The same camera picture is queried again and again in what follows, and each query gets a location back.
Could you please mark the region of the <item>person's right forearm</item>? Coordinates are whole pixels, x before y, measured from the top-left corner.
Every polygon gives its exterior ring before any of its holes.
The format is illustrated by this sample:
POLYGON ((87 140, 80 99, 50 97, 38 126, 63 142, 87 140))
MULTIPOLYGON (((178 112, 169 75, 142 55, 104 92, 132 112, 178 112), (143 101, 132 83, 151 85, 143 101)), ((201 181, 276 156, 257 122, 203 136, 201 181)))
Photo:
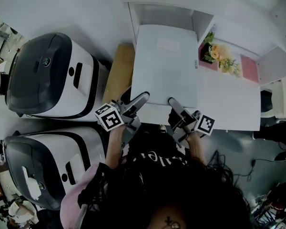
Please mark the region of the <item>person's right forearm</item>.
POLYGON ((203 166, 207 165, 204 148, 201 143, 201 138, 197 132, 192 132, 186 139, 189 146, 190 160, 191 162, 199 163, 203 166))

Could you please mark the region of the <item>white and black machine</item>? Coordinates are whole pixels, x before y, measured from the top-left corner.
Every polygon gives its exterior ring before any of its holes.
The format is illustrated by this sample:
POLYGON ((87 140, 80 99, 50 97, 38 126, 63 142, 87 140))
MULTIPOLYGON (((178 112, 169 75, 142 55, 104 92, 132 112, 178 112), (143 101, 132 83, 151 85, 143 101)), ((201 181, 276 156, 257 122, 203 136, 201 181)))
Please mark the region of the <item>white and black machine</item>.
POLYGON ((96 120, 109 70, 63 33, 26 42, 15 54, 5 103, 19 116, 96 120))
POLYGON ((8 136, 4 157, 18 191, 32 204, 60 210, 64 196, 94 164, 105 159, 107 144, 98 129, 76 126, 27 135, 8 136), (31 198, 22 166, 37 180, 39 200, 31 198))

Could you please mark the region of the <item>potted yellow flowers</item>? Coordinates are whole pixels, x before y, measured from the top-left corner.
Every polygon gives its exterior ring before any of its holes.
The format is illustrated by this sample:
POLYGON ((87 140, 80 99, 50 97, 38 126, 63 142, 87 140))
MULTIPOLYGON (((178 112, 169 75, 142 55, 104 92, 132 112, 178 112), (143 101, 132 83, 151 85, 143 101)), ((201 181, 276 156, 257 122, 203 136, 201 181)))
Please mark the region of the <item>potted yellow flowers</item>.
POLYGON ((220 72, 240 77, 240 63, 237 63, 236 59, 232 57, 232 53, 226 45, 214 43, 214 37, 215 33, 212 31, 206 35, 200 50, 200 60, 208 64, 217 63, 220 72))

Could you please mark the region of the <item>white desk with shelves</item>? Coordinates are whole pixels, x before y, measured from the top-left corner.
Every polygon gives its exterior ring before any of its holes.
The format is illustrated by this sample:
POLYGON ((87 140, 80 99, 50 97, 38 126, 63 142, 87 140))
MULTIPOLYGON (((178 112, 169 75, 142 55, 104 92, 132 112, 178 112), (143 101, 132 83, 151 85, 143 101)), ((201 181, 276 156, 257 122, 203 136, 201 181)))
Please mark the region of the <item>white desk with shelves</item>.
MULTIPOLYGON (((260 87, 244 78, 218 73, 198 66, 197 106, 185 107, 190 113, 199 110, 215 120, 218 130, 255 131, 260 127, 260 87)), ((140 121, 168 124, 169 104, 146 103, 138 111, 140 121)))

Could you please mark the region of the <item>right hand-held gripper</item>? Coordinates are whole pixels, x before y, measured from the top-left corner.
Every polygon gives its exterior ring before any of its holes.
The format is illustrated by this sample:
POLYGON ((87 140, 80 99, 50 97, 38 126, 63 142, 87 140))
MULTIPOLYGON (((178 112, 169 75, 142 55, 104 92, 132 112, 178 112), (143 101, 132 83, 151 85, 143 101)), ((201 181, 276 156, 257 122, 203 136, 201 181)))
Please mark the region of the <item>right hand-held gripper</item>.
POLYGON ((211 135, 215 120, 195 111, 190 114, 176 99, 170 97, 168 104, 171 106, 168 123, 173 130, 173 139, 179 147, 185 146, 185 140, 192 132, 200 132, 202 136, 211 135))

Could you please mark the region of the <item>person's black shirt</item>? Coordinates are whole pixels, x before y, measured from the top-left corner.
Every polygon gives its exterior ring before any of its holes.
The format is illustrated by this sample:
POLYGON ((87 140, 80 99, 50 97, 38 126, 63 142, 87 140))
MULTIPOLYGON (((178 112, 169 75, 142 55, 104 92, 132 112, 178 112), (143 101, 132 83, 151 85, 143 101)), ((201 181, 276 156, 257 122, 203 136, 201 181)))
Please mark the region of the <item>person's black shirt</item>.
POLYGON ((143 133, 129 145, 117 167, 100 163, 78 196, 81 214, 76 229, 147 229, 155 213, 172 208, 186 229, 212 227, 218 196, 213 173, 202 162, 177 150, 168 134, 143 133))

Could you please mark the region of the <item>person's left forearm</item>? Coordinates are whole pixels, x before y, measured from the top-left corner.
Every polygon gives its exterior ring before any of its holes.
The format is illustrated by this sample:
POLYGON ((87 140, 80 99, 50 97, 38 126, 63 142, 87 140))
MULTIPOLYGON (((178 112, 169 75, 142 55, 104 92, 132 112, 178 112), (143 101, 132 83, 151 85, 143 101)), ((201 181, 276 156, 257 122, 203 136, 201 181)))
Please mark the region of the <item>person's left forearm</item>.
POLYGON ((119 166, 122 155, 122 139, 126 126, 121 125, 110 132, 109 143, 105 164, 110 169, 116 169, 119 166))

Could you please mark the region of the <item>white shelf unit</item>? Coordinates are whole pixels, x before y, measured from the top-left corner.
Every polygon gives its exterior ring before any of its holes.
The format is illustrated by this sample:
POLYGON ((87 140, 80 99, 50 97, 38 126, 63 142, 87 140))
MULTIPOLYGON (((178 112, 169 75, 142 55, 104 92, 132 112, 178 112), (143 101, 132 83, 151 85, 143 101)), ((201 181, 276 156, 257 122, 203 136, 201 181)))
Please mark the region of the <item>white shelf unit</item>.
POLYGON ((193 30, 199 43, 215 40, 257 62, 259 84, 286 77, 286 0, 121 0, 133 42, 139 26, 162 24, 193 30))

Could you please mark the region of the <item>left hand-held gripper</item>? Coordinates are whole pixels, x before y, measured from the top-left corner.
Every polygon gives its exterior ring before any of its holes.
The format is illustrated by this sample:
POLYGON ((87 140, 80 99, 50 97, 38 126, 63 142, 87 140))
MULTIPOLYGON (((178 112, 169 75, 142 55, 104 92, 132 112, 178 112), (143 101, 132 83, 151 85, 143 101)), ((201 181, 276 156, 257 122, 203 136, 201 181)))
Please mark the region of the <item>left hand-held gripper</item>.
POLYGON ((131 89, 131 86, 128 87, 121 95, 120 100, 103 104, 94 111, 98 123, 107 132, 125 125, 126 137, 132 137, 137 133, 141 125, 137 111, 148 101, 150 94, 143 92, 131 100, 131 89))

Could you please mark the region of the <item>white tissue sheet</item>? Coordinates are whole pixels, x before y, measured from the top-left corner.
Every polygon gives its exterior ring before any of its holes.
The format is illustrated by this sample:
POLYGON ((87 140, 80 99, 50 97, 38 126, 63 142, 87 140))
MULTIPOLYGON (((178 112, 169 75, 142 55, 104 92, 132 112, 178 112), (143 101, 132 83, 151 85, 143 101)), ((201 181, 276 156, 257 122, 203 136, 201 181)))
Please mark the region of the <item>white tissue sheet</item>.
POLYGON ((31 198, 36 201, 39 200, 39 197, 41 196, 41 190, 39 188, 37 180, 28 176, 26 167, 22 166, 21 168, 31 198))

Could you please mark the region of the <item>large white box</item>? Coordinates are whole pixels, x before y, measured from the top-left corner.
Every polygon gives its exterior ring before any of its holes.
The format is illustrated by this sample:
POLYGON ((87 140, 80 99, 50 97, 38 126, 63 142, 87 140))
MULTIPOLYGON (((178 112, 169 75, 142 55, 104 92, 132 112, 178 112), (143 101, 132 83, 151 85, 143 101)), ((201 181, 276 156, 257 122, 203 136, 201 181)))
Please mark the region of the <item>large white box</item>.
POLYGON ((163 25, 139 27, 131 97, 150 94, 148 103, 197 106, 198 41, 194 31, 163 25))

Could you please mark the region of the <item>black metal rack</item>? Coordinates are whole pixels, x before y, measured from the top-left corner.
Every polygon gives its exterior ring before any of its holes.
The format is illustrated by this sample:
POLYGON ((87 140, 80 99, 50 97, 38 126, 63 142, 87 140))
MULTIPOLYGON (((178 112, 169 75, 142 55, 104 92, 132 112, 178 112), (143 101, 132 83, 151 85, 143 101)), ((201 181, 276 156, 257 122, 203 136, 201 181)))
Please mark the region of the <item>black metal rack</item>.
POLYGON ((286 229, 286 183, 252 200, 253 229, 286 229))

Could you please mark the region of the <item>person's pink sleeve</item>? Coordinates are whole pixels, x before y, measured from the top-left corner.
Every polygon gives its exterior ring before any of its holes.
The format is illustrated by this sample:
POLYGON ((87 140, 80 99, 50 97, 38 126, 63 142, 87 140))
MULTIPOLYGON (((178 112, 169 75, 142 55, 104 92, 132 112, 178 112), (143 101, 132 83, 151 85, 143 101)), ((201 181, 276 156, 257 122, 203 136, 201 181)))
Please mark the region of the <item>person's pink sleeve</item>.
POLYGON ((80 213, 78 195, 87 187, 96 174, 98 164, 94 164, 84 173, 81 180, 75 184, 64 196, 61 202, 60 219, 64 229, 74 229, 76 219, 80 213))

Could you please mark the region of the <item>long cardboard box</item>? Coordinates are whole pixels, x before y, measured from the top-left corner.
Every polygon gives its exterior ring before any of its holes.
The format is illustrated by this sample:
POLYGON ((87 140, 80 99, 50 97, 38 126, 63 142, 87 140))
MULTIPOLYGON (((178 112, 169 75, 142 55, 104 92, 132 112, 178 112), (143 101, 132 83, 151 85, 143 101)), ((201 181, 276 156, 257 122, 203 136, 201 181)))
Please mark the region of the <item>long cardboard box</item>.
POLYGON ((132 85, 135 50, 132 44, 119 44, 104 90, 102 103, 117 101, 132 85))

